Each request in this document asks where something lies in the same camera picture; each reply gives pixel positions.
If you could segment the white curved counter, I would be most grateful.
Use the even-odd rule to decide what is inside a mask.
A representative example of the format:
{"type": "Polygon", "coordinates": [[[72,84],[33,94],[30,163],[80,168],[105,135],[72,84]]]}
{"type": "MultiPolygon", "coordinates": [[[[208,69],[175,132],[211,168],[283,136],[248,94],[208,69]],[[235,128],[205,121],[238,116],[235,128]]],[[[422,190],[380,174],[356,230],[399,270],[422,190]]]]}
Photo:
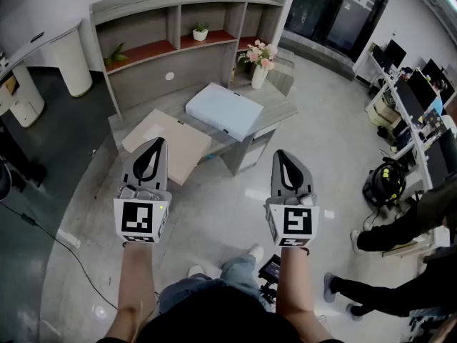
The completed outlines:
{"type": "Polygon", "coordinates": [[[55,62],[70,95],[74,98],[83,96],[91,89],[93,80],[79,37],[78,27],[81,22],[82,19],[77,18],[65,24],[60,23],[55,27],[45,29],[44,35],[35,42],[30,43],[30,40],[25,43],[7,59],[8,65],[0,71],[0,81],[17,64],[23,63],[27,56],[50,44],[55,62]]]}

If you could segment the white ribbed vase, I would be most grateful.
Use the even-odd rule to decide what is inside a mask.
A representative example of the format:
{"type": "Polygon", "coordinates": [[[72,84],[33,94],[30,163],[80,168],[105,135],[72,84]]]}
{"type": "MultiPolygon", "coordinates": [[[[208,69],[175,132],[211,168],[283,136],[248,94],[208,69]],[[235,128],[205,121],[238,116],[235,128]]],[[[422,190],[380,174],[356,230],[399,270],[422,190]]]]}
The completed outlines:
{"type": "Polygon", "coordinates": [[[251,86],[253,89],[260,89],[263,86],[263,83],[267,77],[268,68],[264,66],[256,65],[254,69],[251,86]]]}

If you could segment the person's right white shoe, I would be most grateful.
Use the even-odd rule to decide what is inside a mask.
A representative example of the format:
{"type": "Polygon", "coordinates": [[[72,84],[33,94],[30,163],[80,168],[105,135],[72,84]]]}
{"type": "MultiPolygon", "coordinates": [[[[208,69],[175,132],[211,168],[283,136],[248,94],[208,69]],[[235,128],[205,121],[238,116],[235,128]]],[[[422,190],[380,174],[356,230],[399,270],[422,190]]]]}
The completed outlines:
{"type": "Polygon", "coordinates": [[[255,264],[260,263],[264,255],[263,247],[259,244],[253,245],[249,250],[248,255],[254,258],[255,264]]]}

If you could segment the person's black shirt torso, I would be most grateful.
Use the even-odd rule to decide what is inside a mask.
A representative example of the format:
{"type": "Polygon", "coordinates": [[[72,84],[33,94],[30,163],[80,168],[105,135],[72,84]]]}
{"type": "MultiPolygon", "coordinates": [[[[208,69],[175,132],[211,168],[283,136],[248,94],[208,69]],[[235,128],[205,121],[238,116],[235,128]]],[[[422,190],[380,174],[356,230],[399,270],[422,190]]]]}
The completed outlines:
{"type": "Polygon", "coordinates": [[[233,287],[185,298],[139,329],[134,343],[308,343],[290,321],[233,287]]]}

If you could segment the beige cardboard box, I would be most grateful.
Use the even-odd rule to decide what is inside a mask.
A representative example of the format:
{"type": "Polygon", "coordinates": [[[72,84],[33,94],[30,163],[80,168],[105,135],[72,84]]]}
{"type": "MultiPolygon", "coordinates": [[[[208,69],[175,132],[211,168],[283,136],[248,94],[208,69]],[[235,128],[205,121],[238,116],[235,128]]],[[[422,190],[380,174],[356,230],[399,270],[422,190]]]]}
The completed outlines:
{"type": "Polygon", "coordinates": [[[157,109],[131,131],[122,145],[128,152],[162,137],[168,145],[168,178],[184,184],[211,144],[211,137],[157,109]]]}

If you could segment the light blue box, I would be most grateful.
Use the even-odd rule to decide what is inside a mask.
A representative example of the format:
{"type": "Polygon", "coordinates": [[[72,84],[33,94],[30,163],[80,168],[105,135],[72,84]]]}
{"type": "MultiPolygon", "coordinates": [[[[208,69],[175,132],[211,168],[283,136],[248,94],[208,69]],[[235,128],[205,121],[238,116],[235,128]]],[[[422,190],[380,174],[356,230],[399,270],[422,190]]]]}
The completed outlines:
{"type": "Polygon", "coordinates": [[[188,115],[242,142],[263,106],[211,82],[186,105],[188,115]]]}

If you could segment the person's left forearm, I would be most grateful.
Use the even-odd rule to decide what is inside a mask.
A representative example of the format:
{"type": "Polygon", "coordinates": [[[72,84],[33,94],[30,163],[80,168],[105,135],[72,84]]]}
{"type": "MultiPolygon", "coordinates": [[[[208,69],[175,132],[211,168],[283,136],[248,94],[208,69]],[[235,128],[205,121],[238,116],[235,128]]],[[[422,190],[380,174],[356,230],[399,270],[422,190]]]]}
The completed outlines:
{"type": "Polygon", "coordinates": [[[106,336],[132,343],[156,309],[152,245],[128,242],[124,247],[118,307],[106,336]]]}

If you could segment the pink and white flower bouquet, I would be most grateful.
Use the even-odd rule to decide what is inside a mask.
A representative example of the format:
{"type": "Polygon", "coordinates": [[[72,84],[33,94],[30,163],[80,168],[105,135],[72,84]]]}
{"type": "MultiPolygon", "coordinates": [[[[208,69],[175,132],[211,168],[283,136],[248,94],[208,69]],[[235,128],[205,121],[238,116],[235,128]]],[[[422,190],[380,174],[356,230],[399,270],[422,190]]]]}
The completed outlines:
{"type": "Polygon", "coordinates": [[[265,44],[260,40],[255,40],[254,44],[247,45],[248,50],[240,53],[237,61],[255,64],[262,69],[271,71],[274,68],[274,58],[278,49],[273,44],[265,44]]]}

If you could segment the black glass double door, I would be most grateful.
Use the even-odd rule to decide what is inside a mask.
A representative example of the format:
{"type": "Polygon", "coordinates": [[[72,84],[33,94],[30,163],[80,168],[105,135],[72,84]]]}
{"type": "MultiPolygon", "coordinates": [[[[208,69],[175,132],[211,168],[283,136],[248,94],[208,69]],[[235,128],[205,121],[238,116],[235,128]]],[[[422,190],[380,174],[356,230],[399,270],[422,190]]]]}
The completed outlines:
{"type": "Polygon", "coordinates": [[[388,0],[293,0],[284,29],[355,62],[388,0]]]}

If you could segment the person's right forearm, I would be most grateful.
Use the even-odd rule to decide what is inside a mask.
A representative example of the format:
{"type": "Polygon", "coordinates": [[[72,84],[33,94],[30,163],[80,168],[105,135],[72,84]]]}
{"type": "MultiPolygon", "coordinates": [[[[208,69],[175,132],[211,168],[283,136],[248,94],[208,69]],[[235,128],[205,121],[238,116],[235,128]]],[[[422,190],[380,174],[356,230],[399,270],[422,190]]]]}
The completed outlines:
{"type": "Polygon", "coordinates": [[[304,343],[333,339],[314,313],[308,252],[300,248],[281,250],[276,313],[287,319],[304,343]]]}

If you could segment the person's legs in blue jeans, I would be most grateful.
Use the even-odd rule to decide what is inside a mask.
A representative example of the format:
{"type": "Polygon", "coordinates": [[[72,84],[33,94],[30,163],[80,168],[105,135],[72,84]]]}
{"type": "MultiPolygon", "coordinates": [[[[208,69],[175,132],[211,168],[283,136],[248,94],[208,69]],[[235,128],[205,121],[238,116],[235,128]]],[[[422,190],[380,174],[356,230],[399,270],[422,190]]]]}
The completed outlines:
{"type": "Polygon", "coordinates": [[[253,278],[256,267],[254,258],[244,254],[228,260],[218,278],[211,278],[206,274],[181,279],[167,286],[159,297],[159,313],[164,314],[172,307],[182,302],[192,294],[215,287],[233,287],[257,299],[267,312],[272,312],[271,305],[261,296],[260,287],[253,278]]]}

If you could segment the white rounded cabinet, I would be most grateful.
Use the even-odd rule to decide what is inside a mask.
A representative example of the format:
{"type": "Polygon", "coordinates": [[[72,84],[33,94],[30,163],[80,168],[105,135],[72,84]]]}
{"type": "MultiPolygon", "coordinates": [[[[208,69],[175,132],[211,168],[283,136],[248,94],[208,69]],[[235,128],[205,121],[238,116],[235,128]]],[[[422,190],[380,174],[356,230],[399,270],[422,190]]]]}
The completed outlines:
{"type": "Polygon", "coordinates": [[[45,102],[24,63],[17,64],[11,76],[0,84],[0,116],[10,111],[23,128],[41,116],[45,102]]]}

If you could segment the black computer monitor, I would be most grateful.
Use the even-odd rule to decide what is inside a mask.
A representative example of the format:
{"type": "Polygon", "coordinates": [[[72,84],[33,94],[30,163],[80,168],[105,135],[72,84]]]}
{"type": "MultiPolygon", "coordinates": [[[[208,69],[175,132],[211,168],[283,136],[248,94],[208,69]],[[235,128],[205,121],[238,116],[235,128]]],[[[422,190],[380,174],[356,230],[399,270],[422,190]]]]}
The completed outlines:
{"type": "Polygon", "coordinates": [[[385,51],[378,45],[373,47],[372,55],[374,60],[383,69],[384,72],[388,73],[391,69],[392,62],[386,55],[385,51]]]}
{"type": "Polygon", "coordinates": [[[406,52],[393,39],[385,47],[384,53],[396,68],[401,65],[406,56],[406,52]]]}

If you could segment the grey door mat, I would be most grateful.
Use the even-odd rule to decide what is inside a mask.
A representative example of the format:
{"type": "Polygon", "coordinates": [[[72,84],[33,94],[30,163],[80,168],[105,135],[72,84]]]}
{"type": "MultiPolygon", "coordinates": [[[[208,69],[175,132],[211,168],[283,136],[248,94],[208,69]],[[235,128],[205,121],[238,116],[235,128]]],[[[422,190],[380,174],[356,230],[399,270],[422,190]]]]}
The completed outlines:
{"type": "Polygon", "coordinates": [[[279,46],[282,49],[286,49],[299,57],[312,61],[313,63],[318,64],[342,76],[343,78],[348,79],[349,81],[353,81],[356,78],[353,69],[348,64],[345,64],[342,61],[339,61],[338,59],[316,49],[283,37],[279,40],[279,46]]]}

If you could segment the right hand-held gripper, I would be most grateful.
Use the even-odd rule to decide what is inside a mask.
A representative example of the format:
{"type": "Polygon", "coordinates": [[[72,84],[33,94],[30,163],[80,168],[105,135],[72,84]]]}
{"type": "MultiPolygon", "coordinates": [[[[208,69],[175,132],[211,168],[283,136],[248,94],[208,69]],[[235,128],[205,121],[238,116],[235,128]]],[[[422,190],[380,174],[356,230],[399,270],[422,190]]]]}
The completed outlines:
{"type": "Polygon", "coordinates": [[[309,169],[292,153],[277,150],[271,171],[272,197],[264,205],[275,246],[308,247],[316,238],[320,207],[313,192],[309,169]]]}

